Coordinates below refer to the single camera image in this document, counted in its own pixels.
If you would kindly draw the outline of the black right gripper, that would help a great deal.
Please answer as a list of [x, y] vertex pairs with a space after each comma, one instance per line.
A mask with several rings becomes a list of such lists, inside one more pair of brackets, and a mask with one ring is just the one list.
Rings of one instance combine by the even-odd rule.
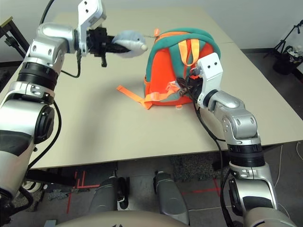
[[189, 76], [187, 81], [185, 79], [176, 79], [179, 87], [180, 96], [188, 96], [192, 100], [197, 100], [202, 91], [203, 79], [199, 76]]

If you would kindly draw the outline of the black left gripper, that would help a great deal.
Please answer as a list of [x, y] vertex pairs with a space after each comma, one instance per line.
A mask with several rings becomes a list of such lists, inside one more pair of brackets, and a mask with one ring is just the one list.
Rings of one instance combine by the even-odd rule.
[[94, 54], [95, 57], [101, 58], [101, 67], [107, 67], [106, 53], [126, 53], [129, 52], [124, 46], [114, 44], [115, 37], [107, 35], [107, 29], [97, 27], [88, 30], [88, 49], [89, 53]]

